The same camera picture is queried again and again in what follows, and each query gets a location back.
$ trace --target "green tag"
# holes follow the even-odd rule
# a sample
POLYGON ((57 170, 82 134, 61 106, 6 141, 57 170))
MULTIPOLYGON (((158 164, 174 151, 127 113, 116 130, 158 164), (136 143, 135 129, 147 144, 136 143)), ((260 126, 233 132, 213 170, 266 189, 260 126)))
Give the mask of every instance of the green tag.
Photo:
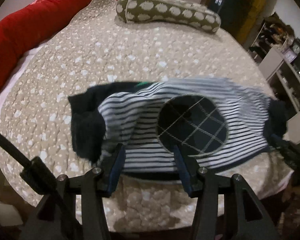
POLYGON ((148 84, 149 82, 140 82, 138 85, 136 85, 136 87, 138 86, 142 86, 142 85, 145 85, 145 84, 148 84))

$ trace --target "red bedding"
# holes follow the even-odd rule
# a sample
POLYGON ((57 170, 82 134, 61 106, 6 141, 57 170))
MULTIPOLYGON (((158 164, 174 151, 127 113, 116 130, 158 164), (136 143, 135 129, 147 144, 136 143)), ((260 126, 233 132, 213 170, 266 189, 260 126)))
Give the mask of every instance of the red bedding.
POLYGON ((36 0, 0 22, 0 90, 19 58, 68 25, 91 0, 36 0))

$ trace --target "beige quilt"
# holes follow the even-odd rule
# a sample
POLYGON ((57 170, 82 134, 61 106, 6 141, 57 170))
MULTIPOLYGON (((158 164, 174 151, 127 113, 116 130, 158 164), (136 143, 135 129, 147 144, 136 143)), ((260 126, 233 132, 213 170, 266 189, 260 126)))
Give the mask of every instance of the beige quilt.
MULTIPOLYGON (((34 56, 2 108, 0 132, 29 159, 39 155, 55 176, 79 176, 91 168, 72 151, 67 100, 90 86, 214 75, 271 94, 253 60, 224 30, 207 34, 163 22, 126 24, 116 18, 115 7, 115 0, 92 0, 34 56)), ((21 166, 1 148, 0 167, 11 186, 36 206, 41 196, 20 178, 21 166)), ((234 173, 263 197, 276 193, 291 171, 277 153, 263 153, 223 174, 234 173)), ((189 226, 195 205, 180 185, 125 176, 113 197, 104 200, 109 229, 121 232, 189 226)), ((79 197, 76 213, 80 219, 79 197)))

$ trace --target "olive pillow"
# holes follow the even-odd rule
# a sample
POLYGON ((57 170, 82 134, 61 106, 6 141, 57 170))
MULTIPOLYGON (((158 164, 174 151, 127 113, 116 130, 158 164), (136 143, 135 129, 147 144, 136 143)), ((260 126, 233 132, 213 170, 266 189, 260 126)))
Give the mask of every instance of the olive pillow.
POLYGON ((218 14, 197 3, 182 0, 118 0, 117 14, 124 22, 166 21, 190 25, 215 33, 221 24, 218 14))

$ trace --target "cushion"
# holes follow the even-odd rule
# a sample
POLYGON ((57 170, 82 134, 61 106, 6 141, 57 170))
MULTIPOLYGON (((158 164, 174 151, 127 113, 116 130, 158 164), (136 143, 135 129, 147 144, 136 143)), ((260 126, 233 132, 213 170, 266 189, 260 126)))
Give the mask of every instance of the cushion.
POLYGON ((19 58, 66 27, 91 0, 36 0, 0 22, 0 90, 19 58))
POLYGON ((221 24, 218 14, 207 7, 183 0, 118 0, 117 14, 124 22, 166 21, 186 24, 215 33, 221 24))

